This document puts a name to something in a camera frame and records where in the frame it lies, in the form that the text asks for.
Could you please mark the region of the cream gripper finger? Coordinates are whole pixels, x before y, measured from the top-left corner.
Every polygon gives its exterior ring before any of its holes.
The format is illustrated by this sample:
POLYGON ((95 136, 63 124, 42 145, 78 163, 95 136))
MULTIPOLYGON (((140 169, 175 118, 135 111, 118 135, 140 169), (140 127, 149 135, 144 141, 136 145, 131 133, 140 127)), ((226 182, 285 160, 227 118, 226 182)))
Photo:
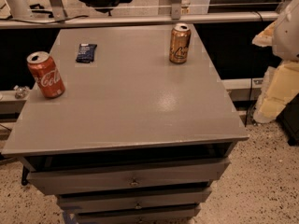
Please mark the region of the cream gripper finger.
POLYGON ((269 66, 263 77, 253 119, 269 123, 299 93, 299 62, 282 61, 277 68, 269 66))
POLYGON ((254 36, 252 44, 259 47, 271 47, 276 22, 273 21, 260 33, 254 36))

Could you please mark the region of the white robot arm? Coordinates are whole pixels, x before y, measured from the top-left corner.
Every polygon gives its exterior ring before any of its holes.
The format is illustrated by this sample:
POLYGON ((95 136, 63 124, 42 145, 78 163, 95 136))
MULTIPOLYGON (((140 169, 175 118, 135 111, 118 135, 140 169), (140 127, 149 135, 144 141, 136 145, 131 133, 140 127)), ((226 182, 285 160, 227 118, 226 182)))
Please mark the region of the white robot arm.
POLYGON ((271 46, 273 54, 281 59, 277 68, 266 70, 253 112, 256 122, 269 123, 299 93, 299 0, 291 0, 252 43, 271 46))

